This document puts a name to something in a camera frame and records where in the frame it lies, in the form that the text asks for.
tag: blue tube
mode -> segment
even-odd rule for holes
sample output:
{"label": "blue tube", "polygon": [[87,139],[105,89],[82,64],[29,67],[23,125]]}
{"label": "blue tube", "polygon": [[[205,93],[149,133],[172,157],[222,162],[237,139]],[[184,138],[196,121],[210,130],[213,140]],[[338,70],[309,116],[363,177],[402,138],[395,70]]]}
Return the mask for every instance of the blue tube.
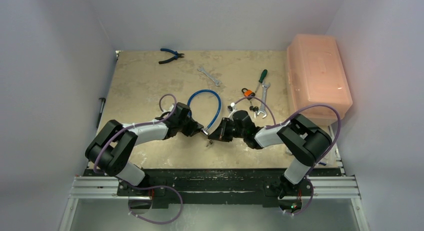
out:
{"label": "blue tube", "polygon": [[209,125],[206,127],[206,129],[209,129],[209,128],[210,128],[210,127],[214,124],[214,122],[217,120],[218,115],[219,115],[219,114],[220,114],[220,112],[221,112],[221,99],[220,99],[220,96],[219,96],[219,95],[218,95],[215,91],[210,90],[210,89],[202,89],[202,90],[199,90],[199,91],[197,91],[197,92],[193,93],[193,94],[190,96],[190,98],[188,99],[187,105],[188,105],[188,106],[190,106],[190,103],[192,102],[192,99],[193,99],[196,95],[198,95],[198,94],[200,94],[200,93],[211,93],[211,94],[215,95],[215,97],[218,99],[218,110],[216,111],[215,117],[213,117],[212,121],[211,121],[211,122],[209,123]]}

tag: wrench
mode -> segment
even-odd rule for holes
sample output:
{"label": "wrench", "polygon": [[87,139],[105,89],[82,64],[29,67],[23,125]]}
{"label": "wrench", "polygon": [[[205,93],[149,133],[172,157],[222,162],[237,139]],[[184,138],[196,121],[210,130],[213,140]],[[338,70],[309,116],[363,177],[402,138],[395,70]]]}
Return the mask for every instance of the wrench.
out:
{"label": "wrench", "polygon": [[[267,89],[271,86],[271,83],[265,84],[262,83],[262,101],[264,103],[267,102]],[[259,114],[262,113],[262,119],[265,119],[265,117],[267,116],[267,111],[265,110],[265,104],[260,103],[260,108],[259,110],[256,112],[256,115],[259,116]]]}
{"label": "wrench", "polygon": [[223,83],[218,79],[214,78],[210,73],[206,72],[203,67],[199,67],[197,70],[204,73],[209,79],[211,79],[215,83],[216,86],[219,86]]}

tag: orange plastic box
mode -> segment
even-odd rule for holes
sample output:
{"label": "orange plastic box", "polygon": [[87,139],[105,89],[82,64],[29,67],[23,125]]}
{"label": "orange plastic box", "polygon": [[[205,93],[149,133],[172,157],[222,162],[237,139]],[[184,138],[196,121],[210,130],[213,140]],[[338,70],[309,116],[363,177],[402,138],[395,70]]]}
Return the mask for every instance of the orange plastic box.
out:
{"label": "orange plastic box", "polygon": [[[352,106],[352,97],[334,37],[296,35],[287,48],[286,70],[291,113],[308,105],[325,103],[344,118]],[[326,107],[313,107],[302,114],[317,125],[327,126],[337,120]]]}

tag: table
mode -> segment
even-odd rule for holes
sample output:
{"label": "table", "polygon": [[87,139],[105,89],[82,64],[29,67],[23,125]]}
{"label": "table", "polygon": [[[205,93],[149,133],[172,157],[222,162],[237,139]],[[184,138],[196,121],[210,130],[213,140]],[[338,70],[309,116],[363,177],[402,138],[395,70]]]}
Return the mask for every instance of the table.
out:
{"label": "table", "polygon": [[[162,112],[159,99],[172,93],[177,101],[187,103],[196,91],[211,89],[222,100],[222,111],[214,125],[214,131],[221,118],[227,117],[227,106],[241,98],[242,88],[254,90],[262,70],[268,75],[264,82],[271,83],[266,103],[274,113],[277,122],[289,116],[286,85],[285,51],[180,51],[184,58],[167,64],[158,61],[170,58],[170,53],[161,51],[121,51],[100,123],[100,129],[111,119],[120,123],[151,121]],[[198,67],[222,81],[220,86],[197,70]],[[262,87],[257,96],[262,96]],[[164,109],[173,103],[167,97],[162,101]],[[253,100],[255,106],[260,102]],[[217,110],[218,101],[211,93],[196,96],[190,107],[193,118],[205,127]],[[257,126],[272,124],[271,115],[264,119],[253,118],[249,102],[241,101],[237,108],[247,110]],[[208,140],[199,133],[186,137],[179,133],[167,140],[151,141],[134,147],[129,160],[143,168],[287,168],[293,157],[286,153],[285,145],[274,145],[261,150],[250,149],[242,139],[233,142],[215,141],[206,147]],[[326,167],[337,167],[334,163]]]}

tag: black pliers handle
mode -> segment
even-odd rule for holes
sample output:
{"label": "black pliers handle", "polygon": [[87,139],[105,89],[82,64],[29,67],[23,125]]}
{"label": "black pliers handle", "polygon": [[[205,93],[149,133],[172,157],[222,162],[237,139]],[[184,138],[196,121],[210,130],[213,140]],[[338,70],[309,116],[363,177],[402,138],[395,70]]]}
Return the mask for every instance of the black pliers handle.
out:
{"label": "black pliers handle", "polygon": [[168,49],[168,48],[161,48],[160,51],[168,52],[168,53],[171,53],[171,54],[174,55],[170,59],[159,61],[160,65],[167,64],[167,63],[169,63],[173,60],[176,60],[178,58],[184,58],[184,53],[178,53],[177,51],[174,51],[174,50],[171,50],[171,49]]}

